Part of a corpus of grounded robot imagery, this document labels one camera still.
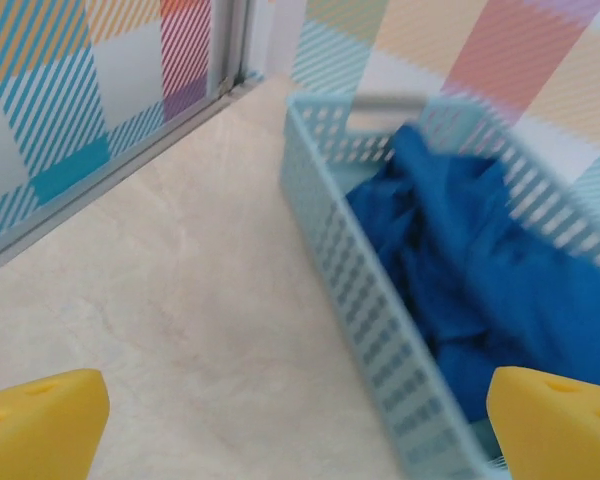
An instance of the pink stripe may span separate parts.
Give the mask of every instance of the pink stripe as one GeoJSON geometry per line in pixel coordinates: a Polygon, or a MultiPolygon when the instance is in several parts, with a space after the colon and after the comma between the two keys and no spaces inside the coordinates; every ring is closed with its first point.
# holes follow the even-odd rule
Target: pink stripe
{"type": "Polygon", "coordinates": [[[169,22],[169,25],[168,25],[169,34],[177,31],[180,33],[180,35],[174,36],[173,40],[167,44],[167,47],[166,47],[165,53],[164,53],[164,59],[165,59],[165,63],[167,65],[173,65],[174,55],[182,47],[182,42],[184,40],[182,37],[188,31],[188,26],[191,25],[191,23],[193,23],[195,21],[195,15],[187,16],[183,13],[182,18],[179,18],[180,15],[178,15],[178,16],[174,15],[174,17],[175,18],[171,19],[171,21],[169,22]]]}
{"type": "Polygon", "coordinates": [[[443,91],[479,93],[522,115],[585,27],[523,0],[489,0],[443,91]]]}
{"type": "Polygon", "coordinates": [[[200,64],[200,59],[204,63],[204,57],[206,56],[206,52],[200,51],[200,39],[193,38],[192,42],[187,48],[187,52],[193,53],[193,55],[188,55],[188,58],[183,58],[182,68],[180,69],[180,75],[175,80],[175,84],[177,85],[177,89],[182,88],[183,86],[189,84],[195,77],[195,68],[198,64],[200,64]]]}
{"type": "Polygon", "coordinates": [[[198,78],[200,74],[205,70],[205,67],[208,63],[209,57],[209,35],[208,30],[201,29],[198,32],[197,38],[195,38],[195,43],[192,48],[192,52],[195,53],[190,59],[188,68],[187,68],[187,76],[185,78],[185,84],[190,83],[192,80],[198,78]]]}
{"type": "Polygon", "coordinates": [[[193,25],[193,28],[187,30],[187,41],[180,50],[181,52],[184,52],[184,54],[179,58],[178,72],[173,78],[173,82],[176,87],[175,90],[179,90],[188,83],[187,80],[189,77],[187,76],[187,73],[189,69],[190,55],[191,53],[196,53],[196,50],[193,49],[197,42],[195,34],[199,33],[199,25],[202,24],[204,20],[205,19],[202,15],[197,15],[196,23],[193,25]]]}
{"type": "Polygon", "coordinates": [[[163,90],[168,96],[207,70],[211,4],[186,8],[163,19],[163,90]]]}
{"type": "Polygon", "coordinates": [[[173,81],[174,81],[174,75],[176,74],[176,72],[178,71],[179,67],[180,67],[180,60],[181,60],[181,52],[184,51],[184,49],[186,48],[186,43],[187,43],[187,33],[189,31],[188,26],[190,26],[192,23],[194,23],[196,21],[196,16],[195,15],[189,15],[188,18],[186,18],[186,24],[184,24],[183,22],[183,26],[185,28],[180,29],[181,32],[183,32],[183,35],[181,37],[178,38],[178,42],[173,42],[172,44],[172,48],[169,54],[165,55],[165,63],[166,63],[166,67],[165,67],[165,78],[167,79],[166,83],[169,85],[170,89],[173,85],[173,81]]]}

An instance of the light blue plastic basket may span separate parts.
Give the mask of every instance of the light blue plastic basket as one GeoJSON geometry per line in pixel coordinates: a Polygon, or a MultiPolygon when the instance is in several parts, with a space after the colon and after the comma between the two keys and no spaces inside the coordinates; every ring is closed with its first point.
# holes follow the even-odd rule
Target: light blue plastic basket
{"type": "Polygon", "coordinates": [[[486,456],[345,199],[390,158],[393,132],[351,131],[349,115],[359,106],[417,110],[433,149],[498,156],[512,216],[598,266],[600,229],[490,110],[450,98],[402,103],[291,96],[281,182],[409,478],[488,478],[486,456]]]}

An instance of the checkered wall panel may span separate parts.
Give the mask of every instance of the checkered wall panel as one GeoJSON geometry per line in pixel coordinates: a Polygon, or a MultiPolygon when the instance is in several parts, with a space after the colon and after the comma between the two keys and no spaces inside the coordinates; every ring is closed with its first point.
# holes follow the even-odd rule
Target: checkered wall panel
{"type": "Polygon", "coordinates": [[[0,235],[207,94],[212,0],[0,0],[0,235]]]}
{"type": "Polygon", "coordinates": [[[322,92],[488,100],[600,216],[600,0],[256,1],[285,24],[267,27],[265,75],[322,92]]]}

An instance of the blue cloth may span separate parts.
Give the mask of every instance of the blue cloth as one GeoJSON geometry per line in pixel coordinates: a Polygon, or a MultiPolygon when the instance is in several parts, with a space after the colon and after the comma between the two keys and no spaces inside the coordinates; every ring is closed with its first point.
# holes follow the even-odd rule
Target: blue cloth
{"type": "Polygon", "coordinates": [[[600,385],[600,270],[509,217],[497,159],[438,155],[404,126],[348,200],[470,422],[496,367],[600,385]]]}

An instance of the beige floor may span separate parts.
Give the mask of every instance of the beige floor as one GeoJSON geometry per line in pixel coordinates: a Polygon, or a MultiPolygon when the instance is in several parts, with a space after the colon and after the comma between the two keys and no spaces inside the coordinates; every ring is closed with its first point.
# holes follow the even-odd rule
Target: beige floor
{"type": "Polygon", "coordinates": [[[0,388],[104,372],[91,479],[400,478],[277,183],[270,81],[0,269],[0,388]]]}

